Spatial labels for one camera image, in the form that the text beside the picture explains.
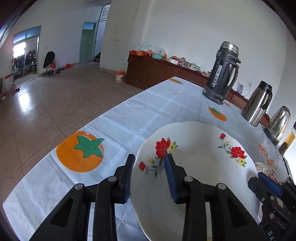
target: brown tile floor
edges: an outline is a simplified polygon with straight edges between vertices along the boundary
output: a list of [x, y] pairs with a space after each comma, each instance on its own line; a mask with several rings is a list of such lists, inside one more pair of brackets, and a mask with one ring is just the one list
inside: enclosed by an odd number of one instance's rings
[[15, 185], [65, 138], [141, 89], [85, 63], [23, 84], [0, 102], [0, 209]]

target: thermos base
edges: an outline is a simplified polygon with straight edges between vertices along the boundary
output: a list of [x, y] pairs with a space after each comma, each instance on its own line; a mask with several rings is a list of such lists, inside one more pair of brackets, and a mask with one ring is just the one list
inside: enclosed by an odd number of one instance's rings
[[263, 129], [264, 133], [266, 134], [266, 136], [268, 137], [268, 139], [272, 142], [272, 144], [274, 144], [275, 146], [278, 144], [278, 141], [274, 138], [274, 136], [270, 133], [270, 131], [267, 129], [267, 127], [265, 127]]
[[217, 94], [206, 86], [203, 88], [202, 93], [209, 100], [214, 101], [217, 104], [223, 104], [223, 101], [225, 100], [224, 96]]

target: door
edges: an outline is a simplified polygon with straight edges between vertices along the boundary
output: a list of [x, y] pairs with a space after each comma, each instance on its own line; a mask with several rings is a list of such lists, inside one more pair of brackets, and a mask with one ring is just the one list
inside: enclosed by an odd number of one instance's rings
[[92, 52], [94, 47], [94, 32], [93, 29], [84, 29], [81, 35], [80, 42], [80, 63], [92, 61]]

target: window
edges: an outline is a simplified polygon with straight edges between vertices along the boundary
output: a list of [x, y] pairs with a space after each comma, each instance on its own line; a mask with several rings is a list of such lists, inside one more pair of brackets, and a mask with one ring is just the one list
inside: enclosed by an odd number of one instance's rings
[[13, 58], [21, 56], [25, 53], [26, 42], [22, 42], [13, 47]]
[[95, 24], [94, 23], [87, 23], [85, 22], [83, 24], [83, 29], [94, 29], [95, 28]]
[[107, 19], [108, 13], [109, 13], [109, 8], [111, 4], [103, 6], [102, 14], [100, 17], [100, 22], [105, 21]]
[[28, 38], [35, 37], [40, 34], [41, 26], [29, 28], [25, 31], [19, 32], [13, 36], [12, 43], [17, 43], [21, 40], [27, 40]]

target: white bucket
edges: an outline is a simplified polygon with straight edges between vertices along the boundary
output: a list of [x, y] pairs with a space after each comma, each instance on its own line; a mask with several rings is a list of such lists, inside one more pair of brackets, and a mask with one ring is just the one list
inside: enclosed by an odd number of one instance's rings
[[124, 81], [124, 77], [125, 77], [125, 72], [120, 71], [120, 72], [116, 72], [115, 73], [115, 80], [116, 82], [123, 82]]

